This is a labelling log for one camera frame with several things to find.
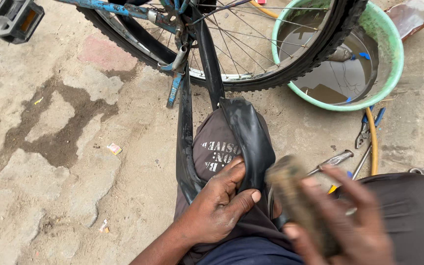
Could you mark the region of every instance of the muddy water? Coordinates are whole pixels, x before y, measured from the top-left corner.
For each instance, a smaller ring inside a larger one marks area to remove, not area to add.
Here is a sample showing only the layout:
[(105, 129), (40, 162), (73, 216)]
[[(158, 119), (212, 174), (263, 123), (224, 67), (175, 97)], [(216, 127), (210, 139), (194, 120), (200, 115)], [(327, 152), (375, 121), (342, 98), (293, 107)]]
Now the muddy water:
[[(310, 11), (292, 18), (290, 21), (309, 27), (318, 27), (325, 13)], [(278, 40), (302, 45), (312, 36), (314, 31), (303, 26), (284, 23), (278, 34)], [(367, 36), (364, 30), (355, 26), (346, 37), (343, 47), (349, 49), (356, 60), (341, 62), (322, 62), (312, 72), (298, 78), (293, 83), (304, 93), (314, 99), (334, 105), (356, 102), (365, 97), (377, 77), (378, 52), (377, 43)], [(300, 46), (282, 43), (278, 49), (282, 61), (296, 52)], [(365, 52), (370, 60), (359, 55)]]

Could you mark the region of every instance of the concrete floor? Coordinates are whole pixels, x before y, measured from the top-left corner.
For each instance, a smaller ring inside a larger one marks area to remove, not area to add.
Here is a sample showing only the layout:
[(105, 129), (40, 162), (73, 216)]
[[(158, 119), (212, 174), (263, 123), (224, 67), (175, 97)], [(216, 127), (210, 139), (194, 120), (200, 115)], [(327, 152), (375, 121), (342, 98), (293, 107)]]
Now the concrete floor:
[[(28, 43), (0, 40), (0, 265), (127, 264), (174, 214), (171, 78), (120, 50), (74, 6), (39, 3), (46, 15)], [(424, 29), (404, 48), (388, 97), (397, 98), (377, 106), (387, 107), (379, 173), (424, 166)], [(197, 127), (210, 104), (203, 88), (193, 94)], [(278, 158), (295, 153), (310, 168), (354, 150), (362, 111), (325, 111), (287, 86), (242, 95), (267, 120)], [(114, 156), (111, 142), (123, 152)], [(341, 167), (353, 171), (365, 149)], [(98, 231), (104, 219), (109, 233)]]

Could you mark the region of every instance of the green plastic tub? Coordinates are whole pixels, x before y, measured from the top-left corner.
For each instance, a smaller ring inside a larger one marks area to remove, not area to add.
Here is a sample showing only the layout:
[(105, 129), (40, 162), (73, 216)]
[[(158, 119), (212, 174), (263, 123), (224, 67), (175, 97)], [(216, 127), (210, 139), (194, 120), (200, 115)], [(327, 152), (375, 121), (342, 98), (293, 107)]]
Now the green plastic tub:
[[(322, 0), (293, 0), (287, 5), (287, 7), (298, 8), (302, 7), (302, 5), (305, 5), (305, 7), (320, 7), (321, 4)], [(291, 12), (292, 9), (284, 9), (278, 19), (286, 19)], [(276, 20), (272, 32), (273, 40), (278, 38), (281, 23), (282, 22), (280, 20)], [(364, 109), (370, 105), (380, 102), (392, 91), (403, 70), (403, 45), (400, 35), (398, 34), (398, 30), (382, 9), (372, 2), (368, 2), (366, 10), (362, 13), (358, 23), (364, 28), (366, 34), (377, 42), (379, 49), (377, 79), (366, 97), (357, 102), (348, 102), (344, 105), (332, 105), (323, 103), (306, 95), (297, 86), (290, 82), (287, 85), (292, 89), (292, 91), (313, 105), (334, 111), (354, 111)], [(278, 64), (280, 60), (276, 45), (271, 45), (271, 49), (274, 62)]]

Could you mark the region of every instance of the man's right hand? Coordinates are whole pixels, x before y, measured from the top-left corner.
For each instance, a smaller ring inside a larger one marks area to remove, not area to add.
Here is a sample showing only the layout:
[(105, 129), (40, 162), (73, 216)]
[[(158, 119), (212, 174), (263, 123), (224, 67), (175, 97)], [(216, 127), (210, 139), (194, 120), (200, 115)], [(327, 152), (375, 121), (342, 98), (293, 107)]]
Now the man's right hand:
[(283, 231), (291, 239), (296, 252), (306, 265), (395, 265), (392, 241), (384, 230), (375, 196), (359, 182), (333, 166), (323, 166), (323, 172), (342, 185), (357, 207), (356, 218), (345, 215), (346, 209), (328, 196), (314, 177), (302, 180), (305, 195), (315, 204), (343, 251), (326, 261), (302, 227), (287, 223)]

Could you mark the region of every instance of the bicycle tire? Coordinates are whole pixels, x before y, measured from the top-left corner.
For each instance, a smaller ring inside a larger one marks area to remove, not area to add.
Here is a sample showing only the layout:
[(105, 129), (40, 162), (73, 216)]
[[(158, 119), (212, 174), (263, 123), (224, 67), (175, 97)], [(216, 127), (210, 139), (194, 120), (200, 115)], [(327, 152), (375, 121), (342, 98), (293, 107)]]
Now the bicycle tire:
[[(311, 72), (318, 67), (321, 62), (328, 59), (336, 48), (343, 43), (345, 38), (350, 34), (352, 27), (359, 20), (359, 16), (366, 8), (368, 0), (335, 0), (332, 12), (325, 24), (319, 41), (309, 47), (312, 52), (306, 56), (299, 57), (294, 63), (286, 66), (285, 69), (258, 80), (250, 80), (243, 82), (224, 82), (224, 89), (232, 92), (250, 92), (260, 91), (274, 88), (282, 84), (287, 84), (297, 78)], [(125, 38), (115, 31), (103, 18), (94, 10), (77, 7), (87, 20), (91, 21), (94, 27), (97, 27), (101, 33), (106, 35), (111, 41), (115, 42), (124, 51), (129, 52), (138, 60), (143, 61), (146, 65), (157, 69), (157, 61), (140, 51)], [(171, 71), (165, 71), (167, 75), (173, 75)], [(191, 83), (205, 87), (205, 80), (191, 77)]]

